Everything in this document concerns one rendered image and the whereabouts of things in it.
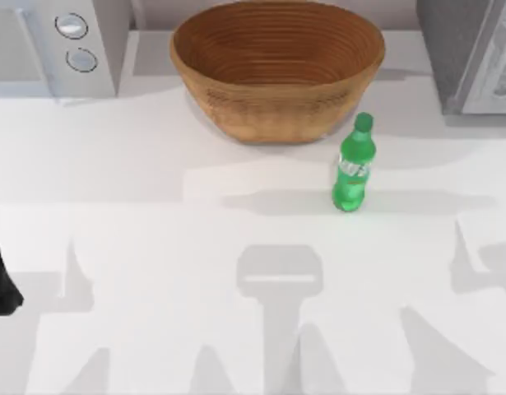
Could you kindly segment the grey cabinet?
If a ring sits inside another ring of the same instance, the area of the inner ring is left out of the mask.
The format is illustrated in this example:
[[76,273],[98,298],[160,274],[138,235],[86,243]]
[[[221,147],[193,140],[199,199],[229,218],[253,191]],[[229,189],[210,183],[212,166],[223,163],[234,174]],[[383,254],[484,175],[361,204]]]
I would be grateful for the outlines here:
[[442,112],[506,115],[506,0],[416,0]]

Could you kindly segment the round grey microwave knob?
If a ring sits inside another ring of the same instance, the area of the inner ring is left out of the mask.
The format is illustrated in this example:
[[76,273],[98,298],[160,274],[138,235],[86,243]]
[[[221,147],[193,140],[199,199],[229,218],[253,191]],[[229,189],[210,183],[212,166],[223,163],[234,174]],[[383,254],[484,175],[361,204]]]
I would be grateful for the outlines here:
[[93,72],[99,64],[97,57],[90,50],[84,48],[68,50],[65,59],[72,70],[80,73]]
[[56,16],[54,26],[57,32],[69,40],[80,40],[88,34],[89,26],[79,14],[70,12]]

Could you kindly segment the brown woven basket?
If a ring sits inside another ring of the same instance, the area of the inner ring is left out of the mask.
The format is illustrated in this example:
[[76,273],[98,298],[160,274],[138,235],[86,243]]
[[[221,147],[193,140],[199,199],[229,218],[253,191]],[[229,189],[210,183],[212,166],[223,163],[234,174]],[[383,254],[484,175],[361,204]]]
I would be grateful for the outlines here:
[[382,31],[313,0],[238,0],[177,27],[170,57],[188,92],[245,143],[318,140],[356,107],[385,57]]

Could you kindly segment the green bottle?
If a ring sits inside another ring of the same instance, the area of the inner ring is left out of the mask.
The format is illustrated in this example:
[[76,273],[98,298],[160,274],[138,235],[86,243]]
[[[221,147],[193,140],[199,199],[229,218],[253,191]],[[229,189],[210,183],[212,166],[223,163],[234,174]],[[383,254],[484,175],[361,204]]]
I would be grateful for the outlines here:
[[353,130],[340,145],[332,202],[342,211],[356,211],[364,201],[365,187],[377,152],[372,137],[373,125],[371,114],[358,113]]

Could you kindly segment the pale microwave oven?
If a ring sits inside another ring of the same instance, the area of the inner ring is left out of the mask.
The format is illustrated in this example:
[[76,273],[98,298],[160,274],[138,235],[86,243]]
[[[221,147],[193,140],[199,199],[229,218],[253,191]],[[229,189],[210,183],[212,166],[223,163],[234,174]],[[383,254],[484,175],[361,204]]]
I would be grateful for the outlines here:
[[[55,29],[55,17],[70,12],[89,26],[82,39]],[[115,97],[132,22],[131,0],[0,0],[0,97]],[[66,52],[77,48],[97,57],[93,72],[67,65]]]

